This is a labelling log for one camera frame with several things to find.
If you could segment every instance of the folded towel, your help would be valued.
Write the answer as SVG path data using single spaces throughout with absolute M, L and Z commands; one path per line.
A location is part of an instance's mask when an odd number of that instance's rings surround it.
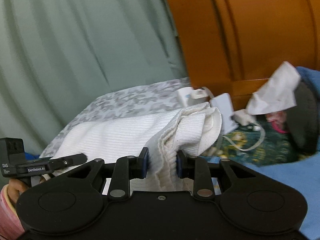
M 114 163 L 123 156 L 138 156 L 147 146 L 147 178 L 132 180 L 131 189 L 181 190 L 183 183 L 176 175 L 177 151 L 183 149 L 187 154 L 200 155 L 218 138 L 221 123 L 220 111 L 216 107 L 211 108 L 209 103 L 106 122 L 84 122 L 68 133 L 53 158 L 84 153 L 88 161 L 102 158 L 105 163 Z M 71 169 L 57 171 L 56 175 Z M 107 194 L 109 184 L 110 180 L 103 194 Z

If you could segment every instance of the white cable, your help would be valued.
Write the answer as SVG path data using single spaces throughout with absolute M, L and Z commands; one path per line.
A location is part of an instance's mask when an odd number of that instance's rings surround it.
M 214 95 L 212 94 L 211 90 L 207 87 L 202 87 L 203 90 L 205 90 L 210 97 L 210 99 L 214 98 Z
M 251 147 L 249 147 L 248 149 L 241 149 L 240 147 L 238 147 L 230 138 L 228 138 L 227 136 L 223 136 L 229 143 L 231 143 L 232 146 L 236 147 L 238 150 L 242 151 L 242 152 L 247 152 L 247 151 L 251 151 L 255 148 L 257 148 L 264 140 L 265 136 L 266 136 L 266 131 L 263 129 L 263 127 L 258 123 L 258 122 L 253 122 L 255 125 L 258 125 L 260 127 L 260 139 Z

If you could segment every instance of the metal pivot screw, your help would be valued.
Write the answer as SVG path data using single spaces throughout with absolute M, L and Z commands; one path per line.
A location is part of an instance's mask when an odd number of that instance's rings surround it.
M 112 197 L 123 197 L 124 195 L 125 192 L 122 189 L 114 189 L 110 192 L 110 196 Z
M 158 196 L 158 199 L 159 199 L 159 200 L 165 200 L 166 197 L 165 197 L 165 196 Z
M 213 192 L 207 188 L 203 188 L 203 189 L 198 190 L 197 194 L 200 197 L 210 197 L 210 196 L 212 196 Z

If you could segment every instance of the white towel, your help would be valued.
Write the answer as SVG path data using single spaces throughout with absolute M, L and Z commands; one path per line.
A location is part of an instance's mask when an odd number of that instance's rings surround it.
M 294 91 L 301 76 L 289 62 L 283 62 L 258 91 L 252 94 L 248 114 L 269 114 L 296 106 Z
M 123 156 L 138 156 L 147 146 L 147 178 L 131 180 L 131 190 L 182 190 L 182 180 L 176 175 L 177 151 L 200 155 L 218 138 L 221 123 L 220 111 L 210 108 L 209 103 L 139 117 L 84 122 L 68 133 L 53 158 L 84 153 L 88 161 L 102 158 L 105 163 L 114 163 Z M 57 171 L 56 175 L 72 168 Z

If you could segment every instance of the green patterned fabric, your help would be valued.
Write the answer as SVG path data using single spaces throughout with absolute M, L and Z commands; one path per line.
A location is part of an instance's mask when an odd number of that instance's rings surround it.
M 265 129 L 266 137 L 257 148 L 241 152 L 223 138 L 220 150 L 216 151 L 213 156 L 229 158 L 238 163 L 252 163 L 256 166 L 290 163 L 310 156 L 310 154 L 300 152 L 295 147 L 290 134 L 282 134 L 275 131 L 264 116 L 259 116 L 258 122 Z M 239 126 L 238 129 L 228 133 L 226 136 L 232 139 L 238 147 L 247 149 L 259 140 L 260 132 L 252 131 L 251 125 Z

